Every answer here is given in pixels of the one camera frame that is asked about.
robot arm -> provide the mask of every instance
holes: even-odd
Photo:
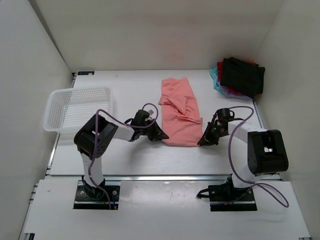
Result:
[[[219,138],[227,135],[232,135],[247,143],[247,164],[239,172],[235,172],[230,156],[231,142],[229,142],[228,155],[234,174],[229,176],[223,184],[209,185],[207,189],[201,190],[197,198],[209,198],[212,212],[256,211],[257,206],[252,187],[255,185],[261,188],[269,186],[283,197],[286,204],[280,202],[274,195],[272,196],[282,206],[289,207],[289,202],[276,188],[266,183],[256,183],[266,175],[284,172],[288,169],[288,157],[280,131],[255,127],[245,123],[243,119],[235,118],[235,113],[229,108],[222,108],[216,111],[212,121],[208,122],[198,145],[218,145]]]
[[[94,148],[95,148],[95,129],[96,129],[96,115],[78,131],[74,137],[74,143],[81,154],[83,161],[84,176],[82,176],[82,183],[85,187],[86,194],[93,200],[100,200],[104,193],[98,189],[94,183],[101,188],[105,186],[105,178],[102,174],[102,155],[107,150],[112,139],[121,139],[129,142],[137,140],[140,136],[147,136],[151,142],[161,141],[169,137],[161,130],[157,122],[150,125],[154,119],[150,117],[152,113],[140,109],[130,122],[130,126],[119,124],[115,121],[108,121],[101,115],[98,115],[98,143],[97,153],[94,163],[91,166],[91,175],[89,176],[89,167],[92,163]]]
[[[234,112],[229,108],[219,109],[212,121],[208,122],[198,145],[218,145],[219,138],[230,135],[242,122],[242,119],[235,118]],[[247,143],[247,165],[239,172],[244,180],[255,183],[265,175],[284,172],[288,169],[288,157],[280,131],[266,130],[244,123],[236,130],[234,137]],[[235,174],[231,177],[235,188],[250,186],[238,179]]]

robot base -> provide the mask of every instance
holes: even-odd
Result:
[[[98,209],[98,210],[117,210],[119,208],[120,186],[106,185],[104,189],[108,193],[111,201],[111,209],[109,209],[108,199],[104,196],[101,200],[93,200],[85,191],[85,186],[78,185],[75,192],[73,209]]]
[[[257,211],[254,192],[252,189],[235,188],[231,178],[226,183],[220,185],[209,185],[207,189],[201,190],[197,198],[209,198],[211,212],[247,212]],[[239,200],[233,203],[218,204]]]

white plastic basket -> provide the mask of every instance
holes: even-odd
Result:
[[[45,108],[43,128],[48,132],[76,133],[103,109],[112,114],[113,97],[110,87],[78,87],[52,92]]]

red cloth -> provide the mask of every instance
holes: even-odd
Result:
[[[198,147],[203,119],[188,79],[162,80],[159,105],[162,109],[162,130],[169,136],[162,141],[172,146]]]
[[[217,70],[218,70],[218,82],[220,83],[221,82],[221,78],[222,78],[222,67],[223,67],[223,61],[218,61],[216,63],[216,67],[217,67]],[[255,62],[251,62],[251,61],[247,61],[248,64],[252,64],[252,65],[256,65]],[[241,92],[235,90],[234,88],[232,87],[227,87],[229,89],[230,92],[234,93],[234,94],[242,94]]]

white table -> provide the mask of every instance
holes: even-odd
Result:
[[[210,212],[195,198],[206,181],[122,181],[118,210],[73,209],[78,179],[41,180],[24,233],[34,240],[298,240],[307,225],[290,182],[271,183],[287,197],[284,208],[260,188],[257,211]]]
[[[161,80],[186,76],[197,97],[202,130],[217,109],[254,107],[251,101],[227,99],[213,89],[208,70],[96,71],[77,76],[74,87],[109,85],[114,96],[113,115],[126,120],[144,103],[157,103]],[[245,118],[250,111],[237,109]],[[161,126],[161,114],[157,121]],[[255,114],[249,123],[259,126]],[[227,155],[229,137],[218,146],[172,147],[114,139],[102,157],[107,181],[120,181],[119,209],[73,209],[83,164],[73,135],[61,135],[50,175],[41,180],[31,201],[23,233],[34,240],[298,240],[310,234],[290,182],[268,180],[288,199],[284,208],[260,188],[254,188],[257,211],[210,212],[208,199],[196,199],[208,185],[221,184],[221,175],[232,173]],[[232,155],[236,168],[247,163],[247,145],[234,139]]]
[[[161,81],[166,78],[187,77],[196,96],[202,130],[207,127],[216,110],[232,106],[254,107],[252,101],[225,98],[214,90],[209,70],[135,70],[96,71],[94,75],[78,75],[74,87],[108,85],[113,91],[113,115],[119,120],[133,118],[145,103],[158,104]],[[161,106],[157,123],[161,126]],[[235,109],[236,117],[245,118],[249,109]],[[248,121],[259,126],[257,114]],[[74,136],[61,135],[51,166],[51,175],[83,175],[83,163]],[[218,146],[173,147],[162,142],[151,143],[146,137],[135,142],[113,139],[102,157],[104,175],[224,175],[232,173],[228,161],[229,137]],[[232,155],[237,169],[247,163],[247,145],[232,141]]]

